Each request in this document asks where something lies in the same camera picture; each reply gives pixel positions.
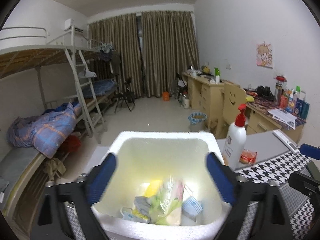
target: anime poster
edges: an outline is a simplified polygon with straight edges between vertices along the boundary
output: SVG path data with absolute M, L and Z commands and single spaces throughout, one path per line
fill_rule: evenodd
M 257 44 L 257 66 L 273 68 L 271 43 Z

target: red pump cap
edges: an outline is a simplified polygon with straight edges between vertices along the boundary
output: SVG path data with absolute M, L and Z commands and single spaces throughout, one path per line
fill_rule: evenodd
M 244 111 L 246 107 L 247 106 L 245 104 L 241 104 L 238 108 L 240 110 L 240 114 L 237 115 L 236 121 L 235 121 L 235 125 L 238 127 L 244 127 L 244 124 L 245 124 Z

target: tiled floor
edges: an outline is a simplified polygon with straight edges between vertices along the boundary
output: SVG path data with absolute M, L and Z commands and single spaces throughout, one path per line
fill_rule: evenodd
M 110 146 L 122 131 L 190 131 L 188 116 L 193 110 L 180 107 L 176 99 L 164 102 L 161 98 L 140 98 L 132 112 L 123 107 L 114 114 L 114 109 L 112 106 L 104 115 L 108 130 L 100 133 L 101 146 Z M 82 140 L 79 151 L 65 160 L 67 171 L 60 182 L 73 181 L 78 177 L 97 146 L 94 138 Z

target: trash can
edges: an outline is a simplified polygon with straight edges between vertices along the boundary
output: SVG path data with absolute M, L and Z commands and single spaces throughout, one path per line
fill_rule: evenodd
M 116 155 L 117 168 L 92 211 L 109 238 L 205 240 L 216 236 L 230 206 L 221 199 L 205 165 L 208 152 L 223 163 L 211 133 L 122 132 L 108 152 Z M 199 225 L 163 226 L 122 219 L 121 208 L 132 207 L 140 185 L 169 176 L 181 178 L 201 203 Z
M 205 129 L 204 122 L 207 120 L 207 115 L 201 112 L 195 112 L 189 115 L 188 117 L 190 121 L 190 131 L 191 132 L 199 132 Z

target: patterned tablecloth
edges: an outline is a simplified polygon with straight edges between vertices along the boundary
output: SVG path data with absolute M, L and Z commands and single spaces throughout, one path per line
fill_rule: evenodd
M 303 239 L 308 233 L 312 221 L 313 206 L 309 202 L 310 198 L 291 188 L 287 181 L 295 171 L 310 176 L 306 168 L 310 161 L 311 159 L 305 155 L 287 152 L 236 171 L 239 175 L 255 183 L 267 183 L 269 180 L 274 180 L 279 185 L 279 191 L 290 217 L 294 239 Z M 247 214 L 237 240 L 247 239 L 257 208 L 258 202 L 252 202 L 248 205 Z
M 277 109 L 279 108 L 278 106 L 275 105 L 275 102 L 271 102 L 268 100 L 265 100 L 261 97 L 255 97 L 254 98 L 254 102 L 247 102 L 247 105 L 249 106 L 253 106 L 254 108 L 256 108 L 257 110 L 259 110 L 260 112 L 263 112 L 265 115 L 269 116 L 270 118 L 272 118 L 272 114 L 270 114 L 268 112 L 268 110 L 270 109 Z M 298 117 L 296 114 L 293 114 L 297 117 L 296 119 L 296 127 L 300 126 L 300 125 L 304 125 L 306 123 L 306 120 Z M 277 122 L 279 125 L 281 125 L 282 127 L 284 127 L 287 130 L 291 130 L 292 128 L 288 125 L 286 125 L 283 122 L 280 122 L 276 119 L 272 119 L 273 121 Z

